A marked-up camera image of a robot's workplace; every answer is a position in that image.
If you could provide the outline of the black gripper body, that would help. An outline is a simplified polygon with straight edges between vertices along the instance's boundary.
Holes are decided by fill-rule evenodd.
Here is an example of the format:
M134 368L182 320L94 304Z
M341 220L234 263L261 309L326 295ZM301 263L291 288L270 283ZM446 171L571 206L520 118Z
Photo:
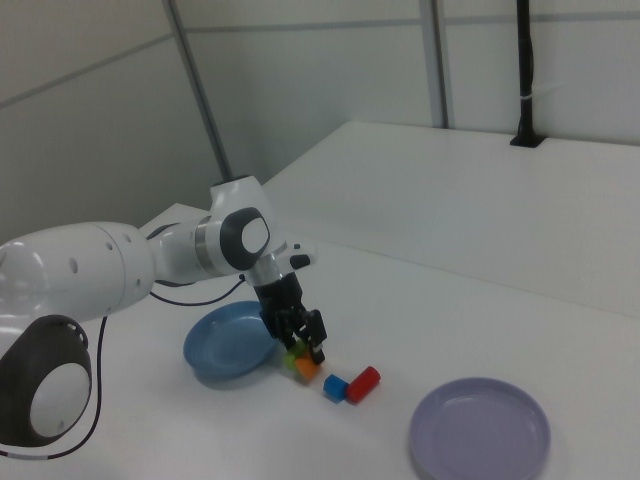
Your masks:
M273 338L275 338L274 314L277 310L302 311L304 309L302 305L303 291L295 273L287 274L266 285L255 286L254 291L261 305L260 316Z

